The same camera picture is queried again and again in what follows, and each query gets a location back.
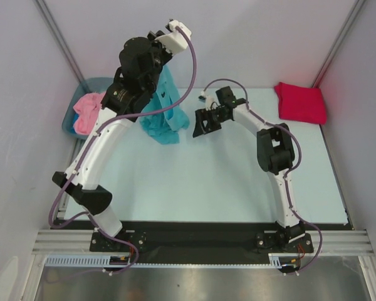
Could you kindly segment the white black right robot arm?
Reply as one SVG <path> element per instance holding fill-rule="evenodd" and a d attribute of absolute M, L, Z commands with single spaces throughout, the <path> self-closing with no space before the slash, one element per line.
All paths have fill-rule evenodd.
<path fill-rule="evenodd" d="M 232 120 L 250 131 L 256 138 L 256 157 L 260 168 L 268 175 L 276 201 L 278 230 L 271 246 L 292 251 L 305 237 L 304 222 L 297 217 L 292 188 L 294 168 L 293 138 L 286 124 L 272 124 L 256 114 L 244 98 L 236 98 L 230 87 L 216 91 L 214 100 L 205 91 L 199 99 L 205 107 L 195 111 L 194 138 L 222 129 L 221 124 Z"/>

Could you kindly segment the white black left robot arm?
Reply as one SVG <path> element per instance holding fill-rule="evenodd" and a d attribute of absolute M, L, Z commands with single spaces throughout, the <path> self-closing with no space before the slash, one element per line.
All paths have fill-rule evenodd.
<path fill-rule="evenodd" d="M 129 39 L 119 54 L 120 67 L 105 92 L 85 145 L 66 171 L 53 174 L 52 181 L 106 233 L 104 243 L 111 250 L 122 249 L 126 236 L 110 206 L 111 192 L 99 184 L 101 174 L 122 135 L 150 102 L 163 67 L 186 48 L 186 40 L 178 31 L 150 32 L 146 37 Z"/>

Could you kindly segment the teal t-shirt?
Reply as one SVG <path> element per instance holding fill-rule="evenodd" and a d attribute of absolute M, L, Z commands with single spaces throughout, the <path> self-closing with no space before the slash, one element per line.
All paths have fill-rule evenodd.
<path fill-rule="evenodd" d="M 180 99 L 180 94 L 167 66 L 163 67 L 157 90 L 143 112 L 152 112 L 171 106 Z M 161 145 L 178 144 L 179 131 L 190 125 L 187 114 L 176 106 L 162 113 L 139 118 L 143 131 Z"/>

